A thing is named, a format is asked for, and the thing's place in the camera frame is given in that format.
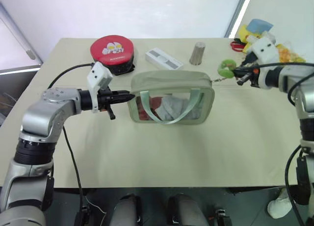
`cartoon sticker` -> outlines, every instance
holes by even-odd
[[[123,47],[119,42],[110,42],[107,44],[107,47],[103,49],[103,54],[109,53],[122,53]]]

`table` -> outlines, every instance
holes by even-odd
[[[0,185],[14,156],[23,113],[63,70],[92,62],[89,47],[95,39],[64,38],[59,41],[0,128]],[[135,71],[115,76],[112,90],[130,90],[139,72],[158,70],[145,61],[144,53],[158,47],[179,61],[184,70],[202,71],[219,78],[217,67],[227,58],[237,63],[243,53],[231,50],[230,39],[132,39]],[[203,62],[188,60],[197,41],[206,43]],[[89,68],[76,69],[56,84],[86,89]],[[81,183],[92,187],[250,187],[284,184],[288,157],[299,144],[296,111],[287,96],[240,87],[234,79],[213,84],[215,100],[201,125],[162,126],[134,123],[127,104],[113,105],[117,117],[106,112],[70,117],[66,123]],[[54,153],[55,187],[77,187],[75,171],[63,134]],[[290,171],[296,183],[295,162]]]

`wire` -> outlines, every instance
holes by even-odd
[[[250,67],[238,67],[237,69],[255,69],[255,68],[266,68],[272,66],[282,66],[282,65],[301,65],[301,66],[309,66],[314,67],[314,63],[302,63],[302,62],[287,62],[287,63],[267,63],[261,65],[255,65]]]
[[[290,88],[290,90],[288,91],[288,100],[289,100],[289,102],[290,102],[293,106],[295,106],[295,102],[292,100],[292,97],[291,97],[292,92],[293,92],[294,89],[295,89],[296,87],[298,87],[301,83],[303,83],[304,81],[310,79],[310,78],[313,77],[313,76],[314,76],[314,73],[309,74],[308,76],[306,76],[306,77],[302,78],[301,80],[299,80],[297,83],[295,83],[295,84]]]
[[[80,67],[88,67],[88,66],[93,66],[95,63],[85,63],[85,64],[79,64],[79,65],[76,65],[76,66],[73,66],[71,68],[68,68],[67,70],[61,72],[51,83],[50,85],[48,86],[48,89],[52,88],[53,85],[66,73],[72,71],[73,69],[76,69],[76,68],[80,68]],[[65,130],[65,127],[63,126],[62,128],[63,130],[63,133],[64,133],[64,137],[65,137],[65,141],[68,145],[68,148],[69,148],[69,151],[71,153],[71,158],[72,158],[72,162],[73,162],[73,165],[74,165],[74,169],[75,169],[75,174],[77,176],[77,181],[78,181],[78,191],[79,191],[79,226],[82,225],[82,221],[83,221],[83,189],[82,189],[82,186],[81,186],[81,183],[80,183],[80,178],[79,178],[79,171],[78,171],[78,167],[77,167],[77,164],[76,164],[76,161],[75,161],[75,158],[74,158],[74,155],[73,155],[73,151],[71,149],[71,146],[70,146],[70,142],[69,142],[69,139],[68,139],[68,136],[67,136],[67,132]],[[54,166],[52,166],[52,176],[53,176],[53,173],[54,173]]]
[[[68,73],[69,71],[72,71],[74,70],[75,68],[81,68],[81,67],[88,67],[88,66],[93,66],[95,63],[85,63],[85,64],[79,64],[79,65],[76,65],[76,66],[73,66],[63,72],[61,72],[49,85],[48,89],[50,89],[55,83],[57,80],[60,79],[60,77],[62,77],[64,74]]]
[[[104,222],[104,219],[105,219],[105,217],[106,217],[106,215],[107,215],[107,212],[104,212],[99,206],[97,206],[97,205],[91,203],[90,200],[87,198],[87,196],[85,196],[85,198],[86,198],[87,202],[88,202],[90,205],[92,205],[93,207],[96,207],[97,209],[99,209],[100,212],[103,213],[104,216],[103,216],[102,221],[100,222],[100,225],[99,225],[99,226],[102,226],[102,225],[103,225],[103,222]]]
[[[4,92],[3,95],[9,97],[10,99],[12,99],[14,102],[17,102],[17,100],[15,98],[13,98],[11,95],[9,95],[8,93]]]
[[[79,226],[81,226],[82,225],[82,219],[83,219],[83,214],[82,214],[82,211],[83,211],[83,189],[82,189],[82,185],[80,183],[79,171],[78,171],[78,167],[77,167],[77,164],[76,164],[76,161],[75,161],[75,158],[74,158],[74,154],[73,154],[72,148],[70,146],[70,142],[69,142],[69,139],[68,139],[67,131],[65,130],[64,126],[63,126],[62,129],[63,129],[65,141],[67,142],[67,145],[68,145],[68,148],[69,148],[69,151],[70,151],[70,154],[71,154],[71,158],[72,158],[74,169],[75,169],[75,174],[76,174],[77,180],[78,180],[79,218],[80,218],[79,219]]]
[[[292,159],[294,158],[294,156],[296,155],[296,153],[301,149],[301,145],[299,145],[291,154],[291,156],[289,157],[288,159],[288,162],[287,162],[287,165],[286,165],[286,169],[285,169],[285,185],[286,185],[286,189],[287,189],[287,193],[288,193],[288,197],[289,197],[289,200],[291,202],[291,205],[292,205],[292,209],[297,217],[297,220],[300,224],[300,226],[305,226],[303,221],[302,221],[302,218],[301,218],[301,215],[299,213],[299,210],[293,200],[293,197],[291,195],[291,192],[290,192],[290,185],[289,185],[289,179],[288,179],[288,173],[289,173],[289,167],[290,167],[290,164],[291,164],[291,161]]]
[[[12,105],[9,105],[7,103],[4,103],[4,102],[0,102],[2,105],[5,105],[5,106],[8,106],[8,107],[13,107]]]
[[[52,164],[50,176],[53,177],[53,174],[54,174],[54,164]]]

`blue object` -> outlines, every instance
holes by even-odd
[[[269,31],[273,27],[273,24],[266,22],[261,19],[252,19],[249,25],[246,27],[246,30],[251,33],[262,34],[264,31]]]

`red lid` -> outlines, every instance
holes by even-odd
[[[134,54],[134,48],[128,38],[110,35],[95,41],[90,47],[90,52],[95,61],[111,66],[129,62]]]

